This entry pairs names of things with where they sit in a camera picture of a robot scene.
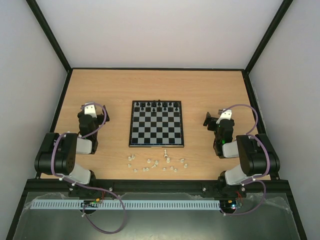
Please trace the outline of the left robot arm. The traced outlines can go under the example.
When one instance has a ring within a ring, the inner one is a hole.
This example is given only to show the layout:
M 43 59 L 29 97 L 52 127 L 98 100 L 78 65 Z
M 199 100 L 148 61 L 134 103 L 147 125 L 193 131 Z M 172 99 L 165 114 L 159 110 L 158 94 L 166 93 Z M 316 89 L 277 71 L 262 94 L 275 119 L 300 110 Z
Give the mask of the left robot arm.
M 34 160 L 37 173 L 58 177 L 70 184 L 70 191 L 79 191 L 81 197 L 100 197 L 96 176 L 92 170 L 76 163 L 77 155 L 96 153 L 98 131 L 110 120 L 105 105 L 87 102 L 77 114 L 79 132 L 46 133 Z

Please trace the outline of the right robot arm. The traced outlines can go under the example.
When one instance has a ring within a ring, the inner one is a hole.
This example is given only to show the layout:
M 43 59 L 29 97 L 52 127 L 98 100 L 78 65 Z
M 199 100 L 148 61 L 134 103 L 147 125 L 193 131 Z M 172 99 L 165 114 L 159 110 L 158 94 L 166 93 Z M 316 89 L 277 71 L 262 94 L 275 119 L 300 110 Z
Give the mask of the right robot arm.
M 280 170 L 279 157 L 265 133 L 237 135 L 233 140 L 235 121 L 230 109 L 220 117 L 207 113 L 203 125 L 214 133 L 213 149 L 221 159 L 239 158 L 239 164 L 221 172 L 215 190 L 222 197 L 235 197 L 240 188 Z

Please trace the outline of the black pieces row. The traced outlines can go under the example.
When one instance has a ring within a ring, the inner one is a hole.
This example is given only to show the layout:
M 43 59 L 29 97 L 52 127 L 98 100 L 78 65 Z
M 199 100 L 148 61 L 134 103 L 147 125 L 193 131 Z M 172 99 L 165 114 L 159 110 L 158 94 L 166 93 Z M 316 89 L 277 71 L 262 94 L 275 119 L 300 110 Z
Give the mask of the black pieces row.
M 134 112 L 179 112 L 181 101 L 165 100 L 133 100 L 132 108 Z

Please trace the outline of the right electronics board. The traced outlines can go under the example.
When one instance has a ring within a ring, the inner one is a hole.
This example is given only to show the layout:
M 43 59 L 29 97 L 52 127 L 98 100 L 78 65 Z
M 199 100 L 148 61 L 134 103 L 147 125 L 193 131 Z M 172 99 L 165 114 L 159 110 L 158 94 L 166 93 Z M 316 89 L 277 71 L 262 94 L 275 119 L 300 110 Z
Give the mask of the right electronics board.
M 243 207 L 243 202 L 237 199 L 220 200 L 219 203 L 221 209 L 235 210 Z

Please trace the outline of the electronics board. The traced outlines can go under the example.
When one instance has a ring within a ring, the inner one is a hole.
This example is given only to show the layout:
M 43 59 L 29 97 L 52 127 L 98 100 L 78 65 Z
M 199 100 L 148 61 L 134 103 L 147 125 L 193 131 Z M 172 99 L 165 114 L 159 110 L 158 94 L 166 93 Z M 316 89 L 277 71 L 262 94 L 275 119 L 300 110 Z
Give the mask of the electronics board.
M 220 200 L 219 203 L 221 209 L 235 210 L 243 207 L 243 202 L 237 199 Z
M 84 200 L 81 204 L 81 208 L 98 208 L 103 203 L 103 200 L 96 198 L 93 200 Z

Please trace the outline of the left electronics board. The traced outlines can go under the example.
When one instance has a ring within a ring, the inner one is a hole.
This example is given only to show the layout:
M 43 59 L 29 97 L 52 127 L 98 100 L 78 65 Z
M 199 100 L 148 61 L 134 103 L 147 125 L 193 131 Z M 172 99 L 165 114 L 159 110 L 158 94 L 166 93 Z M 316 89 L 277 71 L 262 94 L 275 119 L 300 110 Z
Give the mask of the left electronics board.
M 81 204 L 81 208 L 98 208 L 103 203 L 103 200 L 96 198 L 93 200 L 84 200 Z

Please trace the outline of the black and grey chessboard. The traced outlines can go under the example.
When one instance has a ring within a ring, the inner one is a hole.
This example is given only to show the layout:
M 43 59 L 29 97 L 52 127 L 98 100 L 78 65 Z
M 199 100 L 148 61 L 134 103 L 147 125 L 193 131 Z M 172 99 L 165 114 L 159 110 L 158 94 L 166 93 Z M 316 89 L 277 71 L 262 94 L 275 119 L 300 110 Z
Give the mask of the black and grey chessboard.
M 183 148 L 182 106 L 179 112 L 134 112 L 132 105 L 128 146 Z

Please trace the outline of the black frame rail front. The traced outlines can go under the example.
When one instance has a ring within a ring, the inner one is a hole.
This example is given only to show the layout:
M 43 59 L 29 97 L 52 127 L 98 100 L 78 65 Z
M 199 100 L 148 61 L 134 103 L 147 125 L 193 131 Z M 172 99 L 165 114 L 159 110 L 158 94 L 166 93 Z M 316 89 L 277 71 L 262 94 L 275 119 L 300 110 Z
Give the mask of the black frame rail front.
M 260 193 L 263 191 L 261 183 L 251 183 L 245 186 L 227 186 L 218 180 L 116 180 L 97 179 L 92 183 L 93 187 L 112 191 L 117 195 L 126 193 L 186 193 L 199 195 L 204 198 L 227 199 L 236 198 L 238 195 L 246 196 L 248 193 Z M 26 195 L 30 192 L 61 192 L 69 193 L 72 197 L 90 198 L 101 194 L 98 190 L 89 190 L 79 186 L 72 187 L 70 183 L 57 179 L 29 179 L 23 190 Z

